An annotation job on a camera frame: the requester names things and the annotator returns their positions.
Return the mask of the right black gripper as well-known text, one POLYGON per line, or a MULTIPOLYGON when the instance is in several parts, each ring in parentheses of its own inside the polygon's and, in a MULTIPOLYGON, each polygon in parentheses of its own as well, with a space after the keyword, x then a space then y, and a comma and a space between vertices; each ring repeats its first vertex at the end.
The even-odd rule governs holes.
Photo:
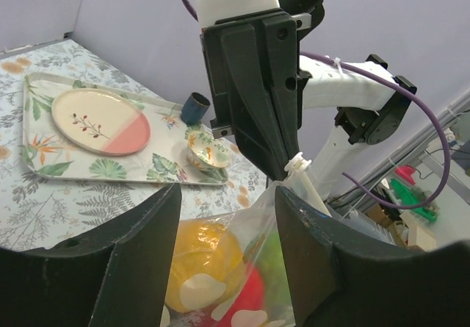
POLYGON ((230 127, 239 150, 272 180, 285 167, 297 141, 297 40, 325 16, 323 0, 279 0, 284 12, 268 10, 216 24, 257 17, 255 24, 202 29, 206 70, 216 124, 230 127))

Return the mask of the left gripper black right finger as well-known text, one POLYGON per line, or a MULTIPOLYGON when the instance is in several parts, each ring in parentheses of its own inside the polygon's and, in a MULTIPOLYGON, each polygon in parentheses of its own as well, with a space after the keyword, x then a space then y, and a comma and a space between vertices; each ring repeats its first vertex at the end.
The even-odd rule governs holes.
POLYGON ((434 251, 390 245, 291 190, 275 214, 297 326, 467 326, 469 242, 434 251))

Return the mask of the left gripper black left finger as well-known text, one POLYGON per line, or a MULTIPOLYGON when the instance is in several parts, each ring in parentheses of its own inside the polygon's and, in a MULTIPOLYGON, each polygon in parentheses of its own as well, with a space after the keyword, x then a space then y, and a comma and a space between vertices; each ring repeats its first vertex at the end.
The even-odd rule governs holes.
POLYGON ((1 250, 3 326, 158 326, 181 211, 168 185, 53 248, 1 250))

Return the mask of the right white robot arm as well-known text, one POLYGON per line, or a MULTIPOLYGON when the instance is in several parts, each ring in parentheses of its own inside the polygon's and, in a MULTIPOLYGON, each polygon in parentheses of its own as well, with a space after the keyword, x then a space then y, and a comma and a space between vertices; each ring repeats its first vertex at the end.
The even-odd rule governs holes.
POLYGON ((234 136, 239 150, 273 180, 297 167, 305 109, 333 107, 330 136, 309 176, 319 198, 330 195, 349 164, 397 130, 409 100, 375 55, 348 65, 306 57, 300 41, 321 23, 323 0, 195 0, 211 88, 215 137, 234 136))

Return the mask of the clear zip top bag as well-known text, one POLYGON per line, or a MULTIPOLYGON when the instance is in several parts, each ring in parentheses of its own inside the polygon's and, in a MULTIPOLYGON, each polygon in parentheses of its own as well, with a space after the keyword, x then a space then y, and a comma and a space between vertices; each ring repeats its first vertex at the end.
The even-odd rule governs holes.
POLYGON ((179 223, 161 326, 294 326, 275 215, 283 185, 320 212, 311 161, 297 153, 287 177, 249 209, 179 223))

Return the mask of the green custard apple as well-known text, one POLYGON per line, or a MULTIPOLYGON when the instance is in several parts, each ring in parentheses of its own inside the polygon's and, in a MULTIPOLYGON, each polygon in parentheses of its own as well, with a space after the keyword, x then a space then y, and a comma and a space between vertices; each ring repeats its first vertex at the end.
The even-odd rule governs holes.
POLYGON ((252 262, 264 283, 265 305, 272 313, 291 306, 289 285, 276 230, 252 239, 244 252, 245 260, 252 262))

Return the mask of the red apple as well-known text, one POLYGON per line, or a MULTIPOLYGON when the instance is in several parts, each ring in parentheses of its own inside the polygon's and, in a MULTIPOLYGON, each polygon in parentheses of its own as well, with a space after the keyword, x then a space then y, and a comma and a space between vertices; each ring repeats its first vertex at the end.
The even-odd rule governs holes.
POLYGON ((245 272, 246 282, 238 295, 214 308, 201 326, 262 326, 267 322, 260 272, 253 264, 245 272))

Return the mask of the yellow lemon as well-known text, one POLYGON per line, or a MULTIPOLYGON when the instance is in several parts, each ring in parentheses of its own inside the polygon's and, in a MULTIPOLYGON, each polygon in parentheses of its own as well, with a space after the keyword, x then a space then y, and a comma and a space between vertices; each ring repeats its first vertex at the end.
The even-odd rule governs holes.
POLYGON ((245 263, 237 237, 209 220, 178 226, 165 303, 179 313, 219 304, 238 293, 245 263))

